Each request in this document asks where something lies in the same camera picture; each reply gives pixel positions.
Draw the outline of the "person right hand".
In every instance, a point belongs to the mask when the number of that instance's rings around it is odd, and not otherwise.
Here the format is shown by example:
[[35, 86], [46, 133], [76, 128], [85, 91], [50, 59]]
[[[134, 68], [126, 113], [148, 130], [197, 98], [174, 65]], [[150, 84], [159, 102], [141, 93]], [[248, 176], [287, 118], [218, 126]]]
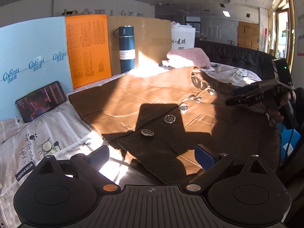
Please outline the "person right hand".
[[271, 109], [268, 105], [264, 106], [263, 109], [275, 122], [282, 123], [284, 121], [284, 107], [290, 102], [291, 99], [296, 100], [296, 94], [294, 91], [286, 92], [282, 95], [280, 105], [277, 109]]

